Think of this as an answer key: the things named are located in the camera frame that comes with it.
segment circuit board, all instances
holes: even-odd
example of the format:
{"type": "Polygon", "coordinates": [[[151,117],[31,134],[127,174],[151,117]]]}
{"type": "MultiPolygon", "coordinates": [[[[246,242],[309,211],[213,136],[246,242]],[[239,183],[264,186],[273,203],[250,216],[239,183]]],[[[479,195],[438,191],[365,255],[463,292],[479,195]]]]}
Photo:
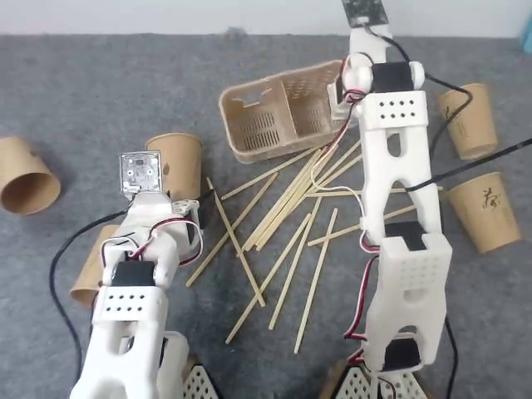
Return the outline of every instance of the circuit board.
{"type": "Polygon", "coordinates": [[[162,193],[160,152],[126,152],[120,157],[121,189],[128,198],[140,192],[162,193]]]}
{"type": "Polygon", "coordinates": [[[357,21],[360,17],[366,17],[367,25],[370,27],[388,24],[388,17],[381,0],[342,0],[342,3],[351,28],[362,26],[357,21]]]}

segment wire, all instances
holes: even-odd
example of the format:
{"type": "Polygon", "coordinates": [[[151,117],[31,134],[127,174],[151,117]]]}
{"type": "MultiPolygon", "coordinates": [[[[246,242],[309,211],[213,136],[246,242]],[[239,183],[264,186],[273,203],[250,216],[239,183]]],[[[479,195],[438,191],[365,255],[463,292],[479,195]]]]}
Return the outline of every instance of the wire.
{"type": "Polygon", "coordinates": [[[388,44],[391,44],[392,46],[394,46],[402,55],[402,57],[405,59],[406,62],[410,62],[410,57],[408,56],[408,54],[406,54],[406,51],[404,48],[402,48],[402,46],[396,42],[395,40],[393,40],[391,37],[387,37],[387,36],[383,36],[383,35],[379,35],[378,33],[374,32],[370,27],[369,25],[367,24],[364,24],[364,28],[366,29],[366,32],[372,34],[373,36],[376,36],[376,37],[380,37],[383,41],[385,41],[386,43],[388,44]]]}
{"type": "Polygon", "coordinates": [[[191,264],[197,258],[199,258],[201,256],[201,254],[203,253],[203,248],[204,248],[203,237],[201,235],[201,228],[195,222],[193,222],[192,220],[187,219],[187,218],[169,218],[169,219],[161,220],[160,222],[157,222],[156,224],[154,224],[150,228],[150,232],[148,233],[148,239],[146,240],[146,242],[144,244],[142,244],[141,247],[138,248],[131,255],[131,258],[132,259],[138,259],[146,251],[146,249],[148,248],[148,245],[150,245],[151,242],[153,241],[153,239],[155,238],[155,231],[158,228],[166,226],[168,224],[173,224],[173,223],[192,224],[196,228],[197,234],[198,234],[198,237],[199,237],[199,252],[195,256],[193,256],[192,258],[186,259],[183,262],[181,262],[180,266],[186,266],[188,264],[191,264]]]}
{"type": "Polygon", "coordinates": [[[358,291],[358,300],[357,300],[357,310],[355,311],[355,317],[353,318],[353,321],[347,331],[343,334],[343,337],[346,339],[361,339],[363,341],[366,341],[366,337],[361,334],[353,334],[355,330],[358,327],[358,324],[360,323],[360,320],[362,318],[362,311],[364,310],[364,298],[366,297],[366,290],[367,290],[367,282],[369,280],[369,274],[371,272],[373,263],[375,260],[377,260],[379,255],[374,256],[373,258],[369,259],[369,261],[366,264],[366,267],[364,268],[364,274],[362,275],[362,282],[360,284],[360,290],[358,291]]]}
{"type": "MultiPolygon", "coordinates": [[[[131,233],[124,234],[124,235],[118,235],[116,237],[110,237],[102,241],[101,246],[100,246],[100,256],[101,256],[101,263],[103,264],[103,268],[106,268],[107,266],[106,255],[105,255],[104,249],[106,245],[108,245],[110,242],[115,241],[117,239],[122,239],[123,241],[121,241],[120,243],[117,243],[116,244],[117,246],[130,242],[133,244],[135,249],[139,249],[139,244],[132,237],[130,237],[133,234],[135,234],[135,232],[131,232],[131,233]]],[[[131,256],[135,251],[129,250],[128,252],[129,252],[128,255],[131,256]]]]}
{"type": "Polygon", "coordinates": [[[450,115],[446,116],[446,121],[443,123],[443,125],[440,126],[440,128],[437,130],[437,132],[434,134],[434,137],[432,138],[431,145],[429,146],[429,157],[432,159],[434,156],[434,153],[436,151],[436,146],[438,145],[438,141],[443,136],[443,133],[446,131],[447,127],[451,124],[451,122],[465,109],[467,106],[473,101],[473,94],[462,87],[458,87],[453,85],[452,83],[449,83],[447,81],[443,81],[441,79],[438,79],[437,77],[434,77],[428,72],[425,72],[425,78],[429,81],[433,81],[437,83],[438,85],[447,87],[449,89],[452,89],[454,91],[458,91],[460,93],[463,93],[467,96],[465,101],[460,105],[458,108],[456,108],[450,115]]]}
{"type": "Polygon", "coordinates": [[[517,150],[522,150],[525,147],[532,144],[532,138],[529,138],[527,140],[521,141],[520,143],[517,143],[515,145],[512,145],[510,147],[506,147],[501,151],[495,152],[494,154],[485,156],[484,158],[480,158],[479,160],[475,160],[473,162],[470,162],[469,164],[460,166],[455,169],[451,169],[445,173],[434,175],[431,179],[425,180],[424,182],[420,183],[419,185],[413,185],[412,187],[405,188],[406,192],[412,192],[419,189],[422,189],[423,187],[427,187],[428,185],[431,185],[432,183],[436,183],[440,180],[446,179],[447,177],[451,177],[453,175],[458,175],[459,173],[465,172],[466,170],[473,169],[477,166],[483,165],[487,162],[491,162],[492,160],[496,160],[497,158],[500,158],[501,156],[505,156],[508,154],[511,154],[512,152],[515,152],[517,150]]]}
{"type": "Polygon", "coordinates": [[[367,231],[364,230],[362,234],[360,234],[360,239],[358,242],[360,244],[360,248],[362,248],[366,254],[378,254],[381,252],[381,247],[379,245],[370,245],[366,242],[366,233],[367,231]]]}
{"type": "Polygon", "coordinates": [[[348,364],[363,364],[364,359],[362,357],[362,354],[364,353],[364,349],[359,348],[357,349],[350,357],[347,358],[348,364]]]}
{"type": "Polygon", "coordinates": [[[382,378],[382,377],[377,377],[379,380],[385,382],[386,384],[388,384],[388,386],[392,389],[392,399],[396,399],[397,398],[397,392],[396,392],[396,388],[393,386],[393,384],[391,382],[389,382],[386,378],[382,378]]]}
{"type": "Polygon", "coordinates": [[[447,384],[446,399],[451,399],[452,388],[455,385],[456,371],[458,370],[458,347],[456,346],[455,334],[452,332],[451,323],[449,322],[449,315],[446,316],[446,330],[451,341],[453,361],[451,375],[447,384]]]}
{"type": "MultiPolygon", "coordinates": [[[[345,62],[347,62],[348,58],[349,58],[349,56],[347,56],[347,58],[342,63],[342,66],[340,67],[340,74],[341,74],[340,78],[342,78],[343,68],[345,67],[345,62]]],[[[336,186],[336,187],[324,187],[324,186],[320,185],[316,181],[314,173],[315,173],[316,168],[322,162],[325,161],[327,156],[331,153],[331,151],[333,151],[333,149],[338,145],[338,143],[345,136],[345,133],[346,133],[348,127],[349,127],[349,123],[351,122],[352,111],[353,111],[355,105],[358,102],[360,102],[361,100],[363,100],[363,98],[366,95],[367,95],[367,93],[365,93],[364,91],[358,90],[358,89],[350,89],[350,90],[346,90],[344,92],[344,94],[343,94],[344,100],[347,100],[347,103],[351,104],[351,106],[349,107],[349,112],[347,113],[347,118],[346,118],[345,122],[343,123],[342,127],[340,128],[340,131],[338,132],[338,134],[337,134],[336,138],[334,139],[334,141],[330,144],[330,146],[327,148],[327,150],[320,156],[320,158],[316,161],[316,163],[314,164],[314,166],[310,170],[310,179],[311,179],[311,181],[313,183],[313,187],[316,190],[321,190],[321,191],[346,190],[346,191],[349,191],[351,194],[353,194],[355,196],[355,198],[357,199],[358,206],[360,207],[360,213],[361,213],[361,216],[363,218],[366,216],[366,213],[364,211],[364,204],[363,204],[363,202],[362,202],[362,200],[360,198],[360,195],[358,195],[358,193],[355,190],[353,190],[351,187],[347,187],[345,185],[339,185],[339,186],[336,186]]]]}
{"type": "Polygon", "coordinates": [[[89,223],[87,226],[79,229],[76,231],[71,237],[69,237],[65,243],[59,248],[59,250],[54,255],[52,262],[50,263],[50,273],[48,274],[48,287],[50,289],[50,295],[52,296],[52,301],[56,305],[57,311],[61,315],[61,318],[63,322],[65,323],[66,327],[68,328],[68,331],[71,335],[72,341],[74,342],[74,347],[76,349],[76,374],[74,378],[74,384],[76,384],[77,380],[79,380],[81,376],[81,366],[82,366],[82,351],[81,351],[81,343],[79,335],[76,331],[76,328],[72,324],[71,319],[68,317],[67,312],[65,311],[65,308],[61,304],[61,301],[59,300],[59,297],[57,296],[56,291],[56,270],[57,270],[57,264],[59,263],[59,259],[61,256],[65,253],[65,251],[68,249],[68,247],[74,242],[76,238],[78,238],[83,233],[89,231],[90,229],[95,228],[99,224],[104,224],[106,222],[110,222],[113,219],[118,218],[119,216],[122,216],[123,214],[126,214],[127,209],[121,210],[120,212],[116,212],[114,214],[109,214],[107,216],[104,216],[103,218],[100,218],[98,220],[95,220],[94,222],[89,223]]]}

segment bamboo stick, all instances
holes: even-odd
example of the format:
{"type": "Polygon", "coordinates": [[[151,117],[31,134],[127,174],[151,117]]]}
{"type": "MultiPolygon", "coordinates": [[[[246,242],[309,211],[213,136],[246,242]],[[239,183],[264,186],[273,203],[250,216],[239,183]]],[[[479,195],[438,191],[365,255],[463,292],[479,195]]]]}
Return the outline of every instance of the bamboo stick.
{"type": "Polygon", "coordinates": [[[316,149],[311,148],[309,150],[306,150],[306,151],[302,152],[298,156],[294,156],[291,160],[287,160],[286,162],[283,162],[281,165],[275,166],[271,170],[262,173],[261,175],[255,177],[254,179],[251,179],[249,182],[244,183],[240,187],[237,187],[236,189],[231,190],[229,193],[227,193],[226,195],[224,195],[222,197],[222,200],[223,201],[228,200],[229,198],[233,197],[234,195],[237,195],[240,191],[244,191],[248,187],[251,187],[252,185],[258,183],[260,180],[266,179],[268,176],[270,176],[270,175],[272,175],[272,174],[274,174],[276,172],[279,172],[280,170],[286,168],[287,166],[290,166],[294,162],[297,162],[298,160],[304,158],[305,156],[309,155],[311,152],[313,152],[315,150],[316,149]]]}
{"type": "MultiPolygon", "coordinates": [[[[319,173],[323,170],[323,168],[327,165],[327,163],[331,160],[331,158],[334,155],[334,152],[336,151],[337,147],[335,146],[323,159],[319,165],[316,166],[315,174],[314,176],[318,176],[319,173]]],[[[261,234],[259,239],[257,240],[257,251],[260,251],[264,245],[269,241],[269,239],[272,238],[273,234],[278,230],[278,228],[281,226],[283,221],[297,208],[299,204],[301,204],[301,198],[304,196],[304,194],[307,192],[307,190],[313,185],[312,178],[311,178],[311,171],[314,168],[314,165],[310,168],[308,171],[308,174],[305,175],[301,181],[298,187],[296,187],[293,195],[287,199],[286,204],[284,207],[278,212],[277,216],[272,220],[272,223],[264,230],[264,232],[261,234]]]]}
{"type": "MultiPolygon", "coordinates": [[[[327,177],[323,181],[318,181],[318,185],[321,187],[327,186],[329,183],[331,183],[333,180],[335,180],[339,175],[343,174],[346,170],[354,166],[356,163],[358,163],[362,159],[362,155],[357,156],[355,159],[350,160],[347,162],[342,168],[334,172],[332,175],[327,177]]],[[[318,191],[318,187],[311,187],[311,189],[308,191],[309,194],[315,193],[318,191]]]]}
{"type": "MultiPolygon", "coordinates": [[[[207,184],[209,185],[210,190],[214,190],[213,183],[212,181],[210,181],[208,177],[207,177],[207,184]]],[[[236,252],[240,257],[240,262],[242,263],[242,266],[244,266],[244,270],[246,274],[248,275],[248,279],[251,282],[251,286],[253,287],[255,294],[259,297],[260,306],[266,306],[266,302],[264,301],[264,298],[262,294],[260,293],[259,286],[257,285],[257,281],[255,280],[255,277],[251,273],[251,268],[248,265],[248,261],[246,260],[244,253],[242,252],[242,248],[240,248],[239,241],[236,239],[236,236],[234,235],[234,231],[231,228],[231,223],[227,219],[227,215],[225,214],[224,207],[222,206],[222,201],[219,200],[218,195],[216,194],[216,191],[214,192],[214,202],[216,203],[216,207],[218,208],[219,215],[224,221],[225,228],[227,229],[227,233],[229,234],[231,241],[233,241],[234,248],[236,249],[236,252]]]]}
{"type": "Polygon", "coordinates": [[[272,318],[268,325],[268,328],[270,330],[273,330],[275,328],[275,323],[277,322],[277,318],[279,316],[279,313],[281,312],[281,308],[283,307],[284,299],[286,298],[286,294],[288,292],[288,289],[290,288],[290,283],[292,282],[293,275],[296,271],[296,267],[298,266],[299,257],[301,256],[301,253],[303,251],[303,247],[305,245],[305,241],[307,240],[308,233],[310,233],[310,229],[313,227],[314,219],[316,219],[316,214],[318,213],[319,205],[321,203],[322,199],[318,198],[316,200],[316,204],[314,205],[313,212],[310,214],[310,220],[307,223],[307,227],[305,228],[303,236],[299,241],[299,246],[296,250],[295,256],[293,257],[292,265],[290,266],[290,270],[288,271],[288,276],[284,281],[283,291],[281,291],[281,295],[279,296],[279,300],[277,301],[277,305],[275,306],[275,310],[273,311],[272,318]]]}
{"type": "MultiPolygon", "coordinates": [[[[385,214],[384,215],[384,220],[395,218],[396,216],[399,216],[400,214],[406,214],[406,213],[411,212],[413,210],[416,210],[416,206],[415,205],[410,205],[410,206],[407,206],[405,208],[394,210],[393,212],[390,212],[389,214],[385,214]]],[[[341,236],[343,236],[345,234],[349,234],[349,233],[351,233],[353,231],[357,231],[357,230],[360,230],[360,224],[355,224],[354,226],[348,227],[346,229],[338,230],[336,233],[332,233],[330,235],[325,235],[323,237],[320,237],[319,239],[313,239],[312,241],[308,241],[307,245],[309,247],[312,247],[314,245],[324,243],[327,240],[336,239],[338,237],[341,237],[341,236]]]]}
{"type": "Polygon", "coordinates": [[[327,177],[329,177],[336,169],[338,169],[338,166],[340,166],[350,154],[352,154],[358,147],[360,147],[361,141],[357,141],[353,147],[351,147],[349,150],[346,151],[344,155],[340,157],[339,160],[337,160],[333,166],[331,166],[327,171],[323,174],[322,177],[320,177],[321,181],[324,181],[327,177]]]}
{"type": "Polygon", "coordinates": [[[290,195],[292,195],[294,187],[297,186],[302,176],[304,176],[305,171],[308,170],[309,167],[314,165],[314,163],[316,162],[316,160],[318,160],[321,154],[321,150],[316,150],[314,155],[308,160],[307,164],[299,171],[298,175],[296,175],[290,185],[278,198],[277,202],[275,202],[271,210],[266,214],[266,216],[264,216],[264,218],[260,221],[259,225],[255,228],[253,233],[245,241],[243,245],[244,251],[251,250],[251,248],[255,245],[261,234],[270,225],[270,223],[272,223],[273,218],[275,218],[275,216],[277,216],[277,213],[282,209],[282,206],[285,203],[286,199],[289,198],[290,195]]]}
{"type": "MultiPolygon", "coordinates": [[[[275,262],[275,264],[273,265],[272,269],[269,271],[268,276],[266,276],[266,279],[261,284],[261,286],[260,286],[260,292],[261,293],[264,292],[264,290],[268,287],[270,281],[272,281],[272,278],[275,276],[275,274],[277,273],[277,271],[279,270],[279,268],[283,264],[284,260],[288,256],[288,253],[292,249],[293,245],[296,243],[298,237],[303,232],[303,229],[305,228],[305,226],[307,226],[309,220],[310,220],[310,214],[307,214],[307,216],[305,217],[303,222],[301,222],[301,224],[299,225],[298,229],[293,234],[293,236],[290,239],[290,241],[288,241],[288,244],[284,248],[284,250],[281,253],[281,255],[278,257],[277,262],[275,262]]],[[[234,336],[240,330],[240,328],[242,327],[242,325],[246,321],[246,318],[248,318],[249,314],[253,310],[253,308],[254,308],[256,303],[257,303],[257,296],[255,295],[255,296],[253,296],[251,301],[249,301],[248,307],[244,310],[244,312],[240,316],[239,320],[234,325],[234,327],[231,330],[231,332],[229,333],[227,339],[225,339],[225,343],[229,344],[229,343],[231,343],[231,341],[233,341],[234,336]]]]}
{"type": "MultiPolygon", "coordinates": [[[[262,188],[259,190],[259,192],[254,196],[254,198],[251,200],[251,202],[248,204],[248,206],[245,207],[245,209],[242,211],[240,216],[231,224],[231,229],[235,230],[239,225],[242,223],[244,218],[248,215],[248,213],[251,211],[251,209],[259,202],[259,200],[263,197],[264,193],[269,189],[270,185],[277,179],[277,176],[279,175],[278,172],[273,173],[273,175],[270,176],[268,181],[264,183],[262,188]]],[[[218,243],[214,246],[214,248],[210,251],[210,253],[205,257],[203,262],[201,262],[201,265],[194,271],[194,273],[190,276],[190,278],[187,280],[185,286],[189,288],[196,279],[203,273],[205,268],[209,265],[210,261],[213,260],[214,256],[221,250],[221,248],[224,246],[225,241],[229,238],[229,233],[225,233],[221,239],[219,239],[218,243]]]]}
{"type": "MultiPolygon", "coordinates": [[[[331,215],[331,220],[329,221],[329,226],[327,227],[327,234],[330,235],[333,231],[334,222],[336,221],[336,216],[338,209],[335,208],[331,215]]],[[[319,275],[322,272],[323,260],[325,259],[325,254],[327,253],[329,245],[329,240],[325,241],[322,246],[322,250],[319,254],[318,264],[316,265],[316,270],[314,271],[313,281],[310,285],[310,291],[308,292],[307,302],[305,303],[305,309],[303,310],[303,316],[301,318],[301,324],[299,324],[298,337],[296,338],[296,345],[293,348],[294,353],[299,352],[299,347],[301,346],[301,341],[303,340],[303,334],[305,332],[305,327],[307,326],[308,315],[310,314],[310,308],[313,305],[314,294],[316,293],[316,287],[318,286],[319,275]]]]}
{"type": "MultiPolygon", "coordinates": [[[[438,186],[438,191],[442,191],[443,187],[438,186]]],[[[354,190],[358,195],[362,195],[362,190],[354,190]]],[[[390,194],[406,193],[405,189],[391,189],[390,194]]],[[[352,195],[351,191],[318,191],[317,193],[307,193],[305,198],[317,197],[348,197],[352,195]]]]}

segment black cable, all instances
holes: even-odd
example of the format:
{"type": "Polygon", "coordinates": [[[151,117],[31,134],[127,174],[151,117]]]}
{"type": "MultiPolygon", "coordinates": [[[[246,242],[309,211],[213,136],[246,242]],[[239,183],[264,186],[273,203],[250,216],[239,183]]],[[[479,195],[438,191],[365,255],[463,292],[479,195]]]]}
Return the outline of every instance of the black cable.
{"type": "Polygon", "coordinates": [[[392,394],[393,394],[392,399],[396,399],[397,398],[397,392],[396,392],[396,388],[393,386],[393,384],[391,382],[389,382],[385,378],[379,377],[378,379],[383,381],[383,382],[385,382],[386,384],[388,384],[390,386],[390,388],[392,389],[392,394]]]}
{"type": "Polygon", "coordinates": [[[412,192],[412,191],[422,189],[423,187],[427,187],[428,185],[431,185],[432,183],[436,183],[440,180],[446,179],[447,177],[458,175],[459,173],[465,172],[466,170],[469,170],[469,169],[473,169],[476,166],[480,166],[487,162],[491,162],[492,160],[496,160],[497,158],[500,158],[501,156],[511,154],[512,152],[517,151],[517,150],[522,150],[523,148],[531,144],[532,144],[532,138],[527,139],[525,141],[521,141],[520,143],[504,148],[501,151],[495,152],[494,154],[485,156],[484,158],[480,158],[479,160],[470,162],[469,164],[449,170],[446,173],[442,173],[440,175],[434,175],[432,176],[432,179],[426,180],[420,183],[419,185],[413,185],[412,187],[407,187],[405,188],[405,190],[406,192],[412,192]]]}
{"type": "Polygon", "coordinates": [[[449,316],[446,316],[446,330],[451,341],[453,361],[451,375],[447,384],[446,399],[451,399],[452,387],[455,385],[456,371],[458,370],[458,347],[456,346],[455,334],[452,332],[451,323],[449,323],[449,316]]]}
{"type": "Polygon", "coordinates": [[[456,108],[450,115],[446,116],[446,121],[443,123],[443,125],[440,126],[438,131],[434,134],[434,137],[432,138],[431,145],[429,146],[429,156],[432,159],[434,156],[434,153],[436,152],[436,146],[438,145],[438,141],[443,136],[443,132],[447,129],[447,126],[451,124],[451,122],[473,101],[473,95],[469,90],[466,90],[462,87],[455,86],[447,81],[443,81],[441,79],[438,79],[437,77],[434,77],[428,72],[425,72],[425,78],[429,81],[433,81],[437,83],[438,85],[447,87],[454,91],[459,91],[460,93],[464,93],[467,96],[467,99],[463,102],[461,106],[456,108]]]}
{"type": "Polygon", "coordinates": [[[373,58],[369,54],[367,54],[366,52],[356,52],[356,54],[360,54],[361,56],[364,56],[365,58],[367,58],[369,60],[369,62],[372,65],[375,65],[375,62],[373,61],[373,58]]]}
{"type": "Polygon", "coordinates": [[[402,57],[405,59],[406,62],[410,62],[410,57],[408,56],[408,54],[406,54],[406,51],[404,48],[402,48],[402,46],[396,42],[395,40],[393,40],[391,37],[386,37],[386,36],[383,36],[383,35],[379,35],[378,33],[374,32],[368,25],[364,24],[364,28],[366,29],[366,32],[372,34],[373,36],[376,36],[376,37],[380,37],[383,41],[385,41],[386,43],[388,44],[391,44],[392,46],[394,46],[402,55],[402,57]]]}
{"type": "Polygon", "coordinates": [[[72,337],[72,341],[74,342],[74,347],[76,349],[76,375],[74,379],[74,384],[76,384],[77,380],[80,379],[81,376],[81,367],[82,367],[82,352],[81,352],[81,343],[79,335],[76,331],[76,328],[72,324],[71,319],[68,317],[67,312],[65,311],[65,308],[61,304],[61,301],[59,300],[59,297],[57,296],[56,291],[56,269],[57,264],[59,263],[59,259],[61,256],[65,253],[67,248],[74,242],[74,240],[82,235],[83,233],[89,231],[90,229],[96,227],[99,224],[104,224],[106,222],[110,222],[113,219],[116,219],[119,216],[122,216],[123,214],[126,214],[127,209],[121,210],[120,212],[116,212],[114,214],[110,214],[108,216],[104,216],[103,218],[100,218],[98,220],[95,220],[94,222],[89,223],[87,226],[79,229],[76,231],[69,239],[65,241],[65,243],[59,248],[57,253],[54,255],[52,262],[50,263],[50,273],[48,274],[48,287],[50,288],[50,295],[52,296],[52,301],[56,305],[57,311],[61,315],[61,318],[63,319],[63,322],[65,323],[66,327],[68,328],[68,331],[72,337]]]}

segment brown paper cup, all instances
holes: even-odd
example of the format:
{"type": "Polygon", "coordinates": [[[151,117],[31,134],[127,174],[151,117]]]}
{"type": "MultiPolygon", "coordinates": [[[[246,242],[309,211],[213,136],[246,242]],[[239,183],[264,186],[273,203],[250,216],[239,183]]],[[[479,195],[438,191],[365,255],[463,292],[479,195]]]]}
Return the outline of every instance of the brown paper cup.
{"type": "Polygon", "coordinates": [[[61,184],[20,137],[0,139],[0,202],[14,214],[34,214],[59,196],[61,184]]]}
{"type": "Polygon", "coordinates": [[[201,141],[186,133],[158,135],[146,149],[160,151],[163,188],[173,201],[197,200],[201,184],[201,141]]]}
{"type": "Polygon", "coordinates": [[[499,172],[456,186],[448,198],[481,254],[521,239],[499,172]]]}
{"type": "Polygon", "coordinates": [[[91,252],[86,259],[74,286],[70,290],[70,295],[77,302],[86,308],[91,308],[92,301],[100,288],[103,264],[101,262],[100,247],[104,239],[111,237],[118,229],[117,224],[109,224],[101,229],[100,235],[92,246],[91,252]]]}
{"type": "MultiPolygon", "coordinates": [[[[474,160],[492,153],[499,141],[495,133],[486,85],[472,83],[463,88],[471,92],[473,101],[451,122],[449,132],[458,156],[463,160],[474,160]]],[[[465,100],[467,100],[465,94],[454,90],[448,91],[438,101],[441,116],[448,118],[465,100]]]]}

